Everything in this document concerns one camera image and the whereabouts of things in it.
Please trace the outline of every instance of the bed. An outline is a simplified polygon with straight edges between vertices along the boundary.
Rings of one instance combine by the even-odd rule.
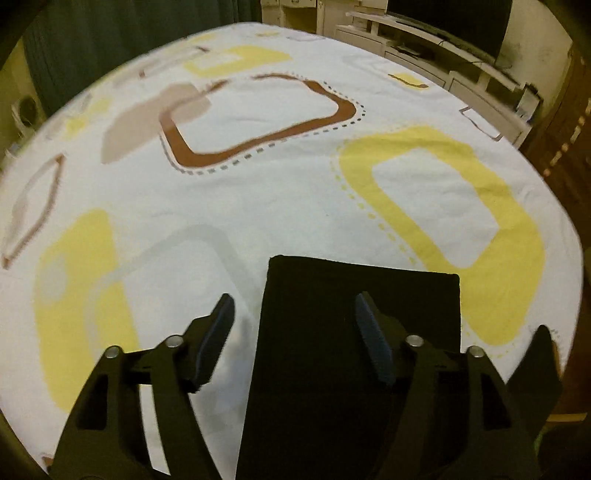
[[[105,348],[152,348],[227,292],[236,323],[192,401],[233,478],[279,254],[458,273],[462,349],[504,379],[538,325],[569,356],[582,253],[543,180],[462,101],[335,40],[245,23],[152,51],[52,116],[1,182],[0,408],[39,463]]]

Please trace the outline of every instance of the wall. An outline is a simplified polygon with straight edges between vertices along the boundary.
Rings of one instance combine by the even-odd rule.
[[[31,95],[35,99],[41,120],[45,120],[25,59],[25,49],[22,40],[19,40],[0,70],[0,160],[4,156],[4,151],[18,139],[11,106],[25,95]]]
[[[544,99],[541,113],[552,107],[569,68],[572,40],[539,0],[513,0],[505,41],[497,62],[519,82],[535,85]]]

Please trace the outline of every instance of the screw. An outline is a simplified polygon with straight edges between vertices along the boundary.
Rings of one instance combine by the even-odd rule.
[[[485,355],[482,347],[479,347],[477,345],[472,345],[468,349],[468,352],[470,352],[470,355],[475,356],[476,358],[482,358]]]
[[[119,355],[119,347],[118,346],[110,346],[105,351],[105,356],[107,358],[115,358],[117,355]]]
[[[171,335],[164,341],[164,343],[166,343],[168,348],[176,348],[183,344],[183,337],[180,335]]]
[[[425,340],[423,340],[423,338],[418,335],[408,335],[406,337],[406,342],[410,346],[420,347],[420,346],[423,346],[423,344],[425,343]]]

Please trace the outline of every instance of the television screen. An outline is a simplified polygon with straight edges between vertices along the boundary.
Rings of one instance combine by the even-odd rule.
[[[448,36],[451,42],[462,40],[496,59],[512,3],[512,0],[389,0],[388,13],[419,26],[432,27],[434,33]]]

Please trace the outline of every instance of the white tv cabinet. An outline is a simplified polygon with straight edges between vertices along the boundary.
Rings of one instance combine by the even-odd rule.
[[[464,101],[490,123],[501,136],[519,148],[531,131],[514,106],[525,85],[521,85],[492,65],[419,28],[400,22],[392,15],[348,12],[351,25],[337,25],[334,38],[392,60]],[[404,43],[427,47],[431,59],[422,59],[396,49]]]

